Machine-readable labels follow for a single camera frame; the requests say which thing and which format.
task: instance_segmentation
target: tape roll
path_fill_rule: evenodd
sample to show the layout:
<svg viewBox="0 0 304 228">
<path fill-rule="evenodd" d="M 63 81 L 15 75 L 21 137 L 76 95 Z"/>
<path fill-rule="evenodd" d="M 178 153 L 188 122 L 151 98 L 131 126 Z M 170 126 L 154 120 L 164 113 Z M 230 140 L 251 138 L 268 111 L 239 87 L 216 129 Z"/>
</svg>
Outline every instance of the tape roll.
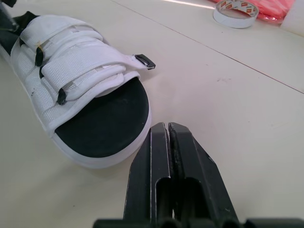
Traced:
<svg viewBox="0 0 304 228">
<path fill-rule="evenodd" d="M 231 16 L 224 15 L 223 10 L 239 10 L 248 14 L 249 18 L 235 18 Z M 213 18 L 218 23 L 226 25 L 231 28 L 244 29 L 250 27 L 256 20 L 258 15 L 258 8 L 246 1 L 242 0 L 223 0 L 216 4 L 213 11 Z"/>
</svg>

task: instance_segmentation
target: white surface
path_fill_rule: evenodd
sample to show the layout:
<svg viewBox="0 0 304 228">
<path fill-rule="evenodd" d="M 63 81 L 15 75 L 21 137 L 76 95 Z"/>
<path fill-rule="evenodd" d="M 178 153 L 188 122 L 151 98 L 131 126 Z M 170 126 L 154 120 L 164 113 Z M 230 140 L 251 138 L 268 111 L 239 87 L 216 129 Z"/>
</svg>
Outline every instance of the white surface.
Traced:
<svg viewBox="0 0 304 228">
<path fill-rule="evenodd" d="M 159 18 L 171 9 L 167 14 L 174 21 L 174 15 L 182 12 L 179 22 L 187 24 L 188 31 L 213 34 L 213 43 L 220 38 L 212 30 L 216 24 L 211 26 L 210 9 L 209 19 L 186 23 L 186 16 L 197 16 L 188 10 L 190 6 L 159 0 L 157 7 L 152 4 L 157 1 L 145 2 L 147 11 L 156 14 L 157 10 Z M 136 6 L 135 0 L 125 3 Z M 109 0 L 20 2 L 14 9 L 16 14 L 26 10 L 85 20 L 123 53 L 144 53 L 152 59 L 156 69 L 142 75 L 151 102 L 152 124 L 172 121 L 190 128 L 217 163 L 241 220 L 304 218 L 303 94 Z M 287 42 L 275 36 L 281 33 L 277 28 L 256 24 L 261 30 L 222 27 L 221 40 L 231 42 L 232 37 L 241 36 L 243 44 L 252 35 L 257 39 L 277 37 L 283 49 L 273 53 L 276 58 L 268 58 L 267 64 L 256 58 L 248 62 L 267 70 L 279 67 L 279 72 L 289 72 L 281 74 L 289 79 L 291 59 L 303 62 L 299 49 L 304 39 L 283 31 L 291 38 Z M 260 53 L 270 51 L 258 45 L 250 50 L 258 48 Z M 302 74 L 302 65 L 293 69 L 295 74 Z M 96 218 L 121 218 L 133 156 L 99 171 L 73 164 L 45 135 L 20 82 L 4 60 L 0 69 L 0 226 L 86 228 Z"/>
<path fill-rule="evenodd" d="M 284 18 L 281 28 L 304 37 L 304 1 L 296 0 Z"/>
<path fill-rule="evenodd" d="M 304 93 L 304 42 L 296 34 L 260 20 L 247 29 L 218 24 L 210 9 L 215 3 L 209 0 L 178 1 L 192 5 L 171 0 L 113 1 Z"/>
</svg>

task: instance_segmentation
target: black footbed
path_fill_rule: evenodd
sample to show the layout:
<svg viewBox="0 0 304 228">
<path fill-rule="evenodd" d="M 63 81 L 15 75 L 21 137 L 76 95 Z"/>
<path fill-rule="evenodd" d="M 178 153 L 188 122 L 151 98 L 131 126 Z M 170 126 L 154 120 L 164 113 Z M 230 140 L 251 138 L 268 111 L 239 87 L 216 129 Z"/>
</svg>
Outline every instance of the black footbed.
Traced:
<svg viewBox="0 0 304 228">
<path fill-rule="evenodd" d="M 0 33 L 10 54 L 17 34 Z M 142 132 L 149 114 L 148 97 L 138 78 L 108 95 L 94 98 L 75 117 L 55 130 L 73 151 L 92 158 L 118 153 Z"/>
</svg>

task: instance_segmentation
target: white sole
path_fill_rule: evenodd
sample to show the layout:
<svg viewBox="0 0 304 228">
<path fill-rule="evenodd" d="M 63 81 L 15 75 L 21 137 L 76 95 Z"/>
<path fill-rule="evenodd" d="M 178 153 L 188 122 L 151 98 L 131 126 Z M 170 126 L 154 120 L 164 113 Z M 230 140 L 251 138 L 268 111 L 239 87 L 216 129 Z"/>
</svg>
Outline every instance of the white sole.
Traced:
<svg viewBox="0 0 304 228">
<path fill-rule="evenodd" d="M 0 45 L 0 56 L 3 56 L 6 62 L 10 65 L 12 68 L 11 62 L 10 62 L 10 55 L 5 51 L 5 49 Z M 142 145 L 143 141 L 145 140 L 150 127 L 151 127 L 152 117 L 151 117 L 151 110 L 149 108 L 149 114 L 148 119 L 146 121 L 146 124 L 142 130 L 142 132 L 139 134 L 139 136 L 126 148 L 119 151 L 118 153 L 104 157 L 104 158 L 91 158 L 83 156 L 75 151 L 73 151 L 68 145 L 66 145 L 57 134 L 54 134 L 52 137 L 53 142 L 55 145 L 62 151 L 62 153 L 71 159 L 73 162 L 90 168 L 90 169 L 101 169 L 101 168 L 107 168 L 113 165 L 116 165 L 129 156 L 131 156 L 134 152 L 136 152 L 140 146 Z"/>
</svg>

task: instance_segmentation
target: black plastic tool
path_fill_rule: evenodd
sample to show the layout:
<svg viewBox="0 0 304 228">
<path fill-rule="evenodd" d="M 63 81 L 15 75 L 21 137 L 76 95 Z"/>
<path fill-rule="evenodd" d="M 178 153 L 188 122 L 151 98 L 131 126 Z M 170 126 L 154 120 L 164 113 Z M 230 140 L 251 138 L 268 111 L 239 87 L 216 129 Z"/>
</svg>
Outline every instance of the black plastic tool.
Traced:
<svg viewBox="0 0 304 228">
<path fill-rule="evenodd" d="M 300 219 L 240 224 L 219 170 L 185 126 L 151 128 L 129 174 L 122 220 L 94 228 L 304 228 Z"/>
</svg>

